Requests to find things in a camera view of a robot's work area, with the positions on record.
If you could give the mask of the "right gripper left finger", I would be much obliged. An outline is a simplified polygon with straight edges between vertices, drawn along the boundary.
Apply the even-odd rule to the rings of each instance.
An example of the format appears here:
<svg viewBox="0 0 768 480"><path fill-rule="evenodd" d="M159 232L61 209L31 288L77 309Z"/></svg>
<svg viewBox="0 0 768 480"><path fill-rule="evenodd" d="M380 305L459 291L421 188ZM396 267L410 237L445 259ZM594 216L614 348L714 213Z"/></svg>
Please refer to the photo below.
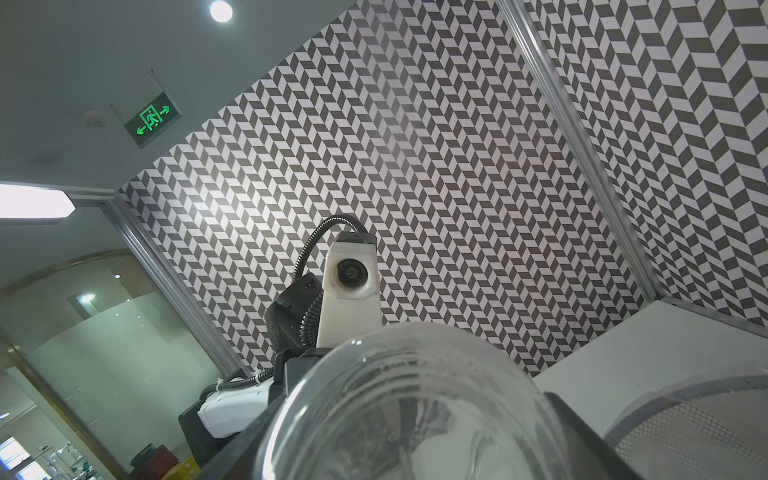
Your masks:
<svg viewBox="0 0 768 480"><path fill-rule="evenodd" d="M201 469L195 479L259 479L260 476L255 473L259 447L267 438L270 425L285 400L284 394L278 395L262 414Z"/></svg>

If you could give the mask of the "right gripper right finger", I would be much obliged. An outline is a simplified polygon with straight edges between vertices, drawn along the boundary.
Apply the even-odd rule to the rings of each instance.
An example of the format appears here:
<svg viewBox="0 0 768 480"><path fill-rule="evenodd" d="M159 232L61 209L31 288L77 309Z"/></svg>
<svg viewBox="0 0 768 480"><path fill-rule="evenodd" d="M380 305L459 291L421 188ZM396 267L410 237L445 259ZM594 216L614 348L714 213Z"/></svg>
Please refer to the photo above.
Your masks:
<svg viewBox="0 0 768 480"><path fill-rule="evenodd" d="M562 424L573 479L641 480L619 455L557 394L545 398Z"/></svg>

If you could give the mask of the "grey mesh trash bin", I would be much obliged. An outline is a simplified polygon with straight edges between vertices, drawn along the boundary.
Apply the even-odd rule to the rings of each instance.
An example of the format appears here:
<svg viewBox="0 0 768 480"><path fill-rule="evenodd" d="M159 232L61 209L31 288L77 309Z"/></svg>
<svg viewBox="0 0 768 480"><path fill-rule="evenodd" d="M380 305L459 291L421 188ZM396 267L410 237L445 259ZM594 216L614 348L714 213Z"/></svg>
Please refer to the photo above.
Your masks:
<svg viewBox="0 0 768 480"><path fill-rule="evenodd" d="M646 395L605 441L644 479L765 479L767 371Z"/></svg>

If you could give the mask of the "glass jar of mung beans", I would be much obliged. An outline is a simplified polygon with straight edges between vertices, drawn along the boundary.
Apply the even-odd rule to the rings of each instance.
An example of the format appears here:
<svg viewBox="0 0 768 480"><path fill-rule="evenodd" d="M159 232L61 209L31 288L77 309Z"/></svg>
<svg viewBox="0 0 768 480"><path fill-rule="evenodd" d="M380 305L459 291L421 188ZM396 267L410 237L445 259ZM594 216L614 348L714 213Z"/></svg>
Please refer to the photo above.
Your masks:
<svg viewBox="0 0 768 480"><path fill-rule="evenodd" d="M262 441L257 479L570 479L563 428L507 354L464 330L390 325L332 349Z"/></svg>

